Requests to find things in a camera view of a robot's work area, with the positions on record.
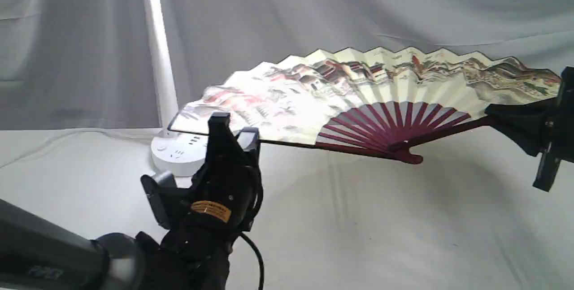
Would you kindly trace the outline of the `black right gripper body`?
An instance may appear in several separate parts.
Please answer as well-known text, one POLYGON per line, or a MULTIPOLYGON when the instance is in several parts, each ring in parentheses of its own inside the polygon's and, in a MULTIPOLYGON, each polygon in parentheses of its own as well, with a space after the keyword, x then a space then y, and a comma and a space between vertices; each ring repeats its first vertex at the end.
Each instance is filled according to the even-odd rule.
POLYGON ((574 161, 574 69, 561 73, 561 85, 545 123, 543 151, 533 187, 549 192, 562 161, 574 161))

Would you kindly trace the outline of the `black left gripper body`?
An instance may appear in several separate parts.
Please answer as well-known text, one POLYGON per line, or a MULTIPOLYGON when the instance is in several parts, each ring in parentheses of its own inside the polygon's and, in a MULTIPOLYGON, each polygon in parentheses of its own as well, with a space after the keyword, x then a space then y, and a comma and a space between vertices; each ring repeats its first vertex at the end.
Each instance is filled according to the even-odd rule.
POLYGON ((239 178, 209 178, 205 165, 192 186, 178 187, 176 224, 159 248, 179 259, 227 255, 240 233, 250 230, 262 199, 260 169, 243 165, 239 178))

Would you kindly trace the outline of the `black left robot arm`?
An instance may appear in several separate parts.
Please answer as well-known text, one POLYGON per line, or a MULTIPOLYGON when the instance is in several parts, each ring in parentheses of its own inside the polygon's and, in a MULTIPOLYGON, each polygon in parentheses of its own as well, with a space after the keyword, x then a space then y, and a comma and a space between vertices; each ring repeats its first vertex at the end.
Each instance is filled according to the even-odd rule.
POLYGON ((206 157, 179 188, 174 175, 141 176, 160 227, 156 242, 144 232, 86 239, 1 201, 1 286, 17 290, 223 290, 229 256, 239 238, 256 254, 258 288, 265 283, 261 252, 246 235, 260 212, 264 188, 260 131, 230 129, 230 114, 208 120, 206 157))

